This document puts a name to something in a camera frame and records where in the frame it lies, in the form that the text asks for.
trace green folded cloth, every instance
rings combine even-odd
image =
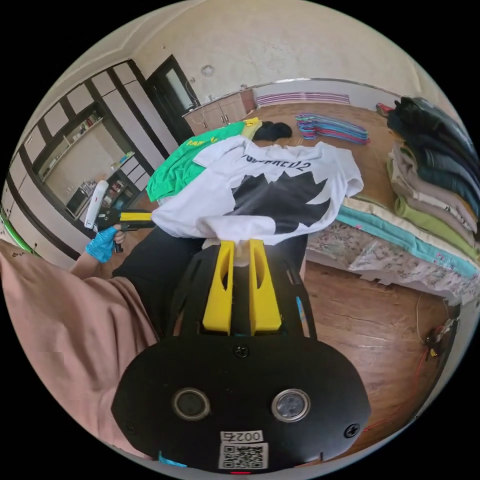
[[[245,123],[237,121],[184,141],[153,172],[146,186],[146,192],[150,201],[156,202],[179,193],[205,170],[204,167],[193,162],[197,154],[211,144],[240,135],[244,128]]]
[[[454,247],[458,248],[476,262],[479,260],[479,251],[470,246],[453,228],[442,220],[411,208],[403,196],[399,196],[395,202],[395,213],[417,227],[433,234]]]

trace ceiling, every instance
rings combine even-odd
[[[66,92],[96,72],[131,58],[135,51],[169,22],[206,1],[208,0],[185,0],[154,10],[123,25],[89,48],[70,65],[43,97],[25,126],[19,144],[42,115]]]

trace hand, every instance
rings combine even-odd
[[[114,251],[114,242],[121,244],[125,240],[125,232],[120,231],[120,225],[111,226],[99,231],[95,238],[86,246],[86,252],[101,264],[108,262]]]

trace screw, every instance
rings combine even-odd
[[[360,431],[360,425],[358,423],[353,423],[345,429],[345,437],[351,439]]]
[[[131,435],[134,435],[136,433],[135,427],[130,422],[125,425],[125,428],[126,431]]]
[[[233,349],[233,354],[239,359],[244,359],[249,356],[250,350],[247,346],[238,345]]]

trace green hose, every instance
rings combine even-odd
[[[5,230],[8,232],[10,237],[13,239],[13,241],[23,250],[26,250],[27,252],[30,252],[31,254],[36,255],[39,257],[40,255],[34,251],[33,248],[31,248],[27,242],[17,233],[17,231],[14,229],[13,225],[10,223],[10,220],[8,219],[7,215],[5,214],[4,209],[1,207],[0,208],[0,220],[5,225]]]

